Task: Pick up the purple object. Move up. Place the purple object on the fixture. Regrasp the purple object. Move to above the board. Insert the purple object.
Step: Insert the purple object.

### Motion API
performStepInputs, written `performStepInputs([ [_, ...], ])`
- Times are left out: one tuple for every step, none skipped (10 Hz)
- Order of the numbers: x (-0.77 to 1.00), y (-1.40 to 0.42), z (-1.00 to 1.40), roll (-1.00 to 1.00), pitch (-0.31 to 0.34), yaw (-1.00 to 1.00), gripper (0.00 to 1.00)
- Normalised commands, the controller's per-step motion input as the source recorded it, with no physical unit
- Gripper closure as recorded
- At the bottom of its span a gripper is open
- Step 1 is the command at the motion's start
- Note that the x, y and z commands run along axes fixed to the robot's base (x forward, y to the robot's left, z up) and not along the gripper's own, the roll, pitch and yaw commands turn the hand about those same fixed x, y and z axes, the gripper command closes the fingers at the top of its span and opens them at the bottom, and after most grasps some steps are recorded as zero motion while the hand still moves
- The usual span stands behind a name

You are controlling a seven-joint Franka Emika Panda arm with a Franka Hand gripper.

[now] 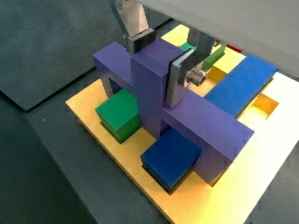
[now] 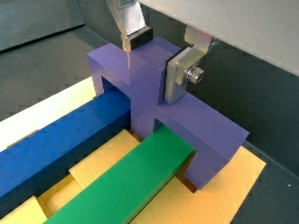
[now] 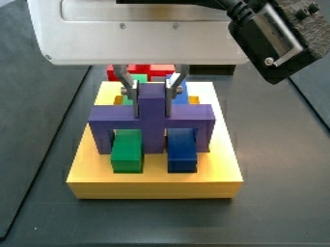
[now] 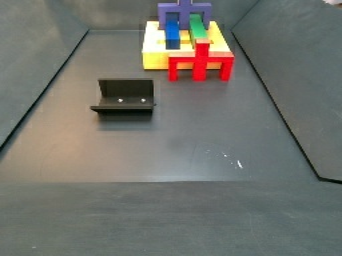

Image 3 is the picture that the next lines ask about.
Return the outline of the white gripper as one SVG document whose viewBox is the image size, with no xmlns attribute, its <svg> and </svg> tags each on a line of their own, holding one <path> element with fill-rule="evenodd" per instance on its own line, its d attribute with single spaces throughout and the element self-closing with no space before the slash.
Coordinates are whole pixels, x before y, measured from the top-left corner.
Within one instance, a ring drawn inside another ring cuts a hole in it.
<svg viewBox="0 0 330 247">
<path fill-rule="evenodd" d="M 131 5 L 116 0 L 27 0 L 42 54 L 56 65 L 114 66 L 123 94 L 138 111 L 138 85 L 130 64 L 175 65 L 165 82 L 166 115 L 183 92 L 189 65 L 247 62 L 229 32 L 225 12 L 194 5 Z"/>
</svg>

